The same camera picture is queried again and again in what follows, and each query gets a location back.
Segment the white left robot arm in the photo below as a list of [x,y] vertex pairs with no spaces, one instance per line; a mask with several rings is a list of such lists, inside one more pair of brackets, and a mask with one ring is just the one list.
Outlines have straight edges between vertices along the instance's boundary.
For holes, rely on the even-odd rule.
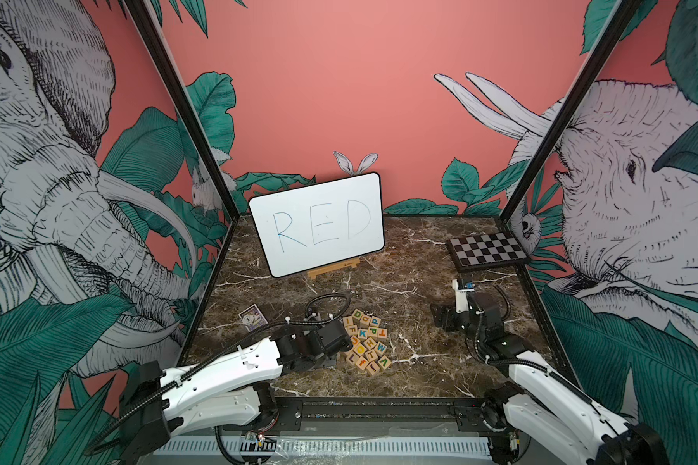
[[168,369],[146,363],[120,397],[119,461],[135,464],[197,429],[268,426],[277,414],[271,381],[323,367],[352,347],[341,321],[303,322],[209,363]]

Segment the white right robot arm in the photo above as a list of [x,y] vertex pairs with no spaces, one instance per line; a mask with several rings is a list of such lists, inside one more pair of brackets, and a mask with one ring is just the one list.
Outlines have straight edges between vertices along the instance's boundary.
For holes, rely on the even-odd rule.
[[514,464],[525,452],[520,437],[539,443],[565,464],[666,464],[659,434],[631,424],[556,371],[523,337],[505,327],[509,306],[472,289],[455,292],[452,305],[432,304],[442,331],[463,335],[469,354],[496,368],[506,383],[489,389],[479,408],[481,424],[494,436],[496,464]]

